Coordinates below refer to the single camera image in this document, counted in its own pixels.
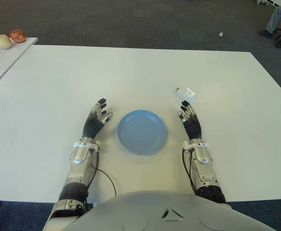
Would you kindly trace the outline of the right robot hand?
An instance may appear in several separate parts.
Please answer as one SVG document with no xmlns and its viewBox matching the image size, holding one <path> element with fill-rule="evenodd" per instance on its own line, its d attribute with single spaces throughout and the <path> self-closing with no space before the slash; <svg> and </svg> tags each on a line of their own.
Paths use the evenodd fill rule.
<svg viewBox="0 0 281 231">
<path fill-rule="evenodd" d="M 202 139 L 201 124 L 192 105 L 188 101 L 182 101 L 180 108 L 178 115 L 189 140 Z"/>
</svg>

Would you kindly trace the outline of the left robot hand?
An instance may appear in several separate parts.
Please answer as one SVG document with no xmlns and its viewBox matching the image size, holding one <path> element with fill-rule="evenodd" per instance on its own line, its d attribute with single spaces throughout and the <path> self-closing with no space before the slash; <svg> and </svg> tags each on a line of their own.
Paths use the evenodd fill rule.
<svg viewBox="0 0 281 231">
<path fill-rule="evenodd" d="M 108 123 L 113 112 L 107 112 L 104 108 L 107 106 L 106 99 L 98 100 L 92 107 L 83 127 L 82 138 L 95 139 L 97 134 Z"/>
</svg>

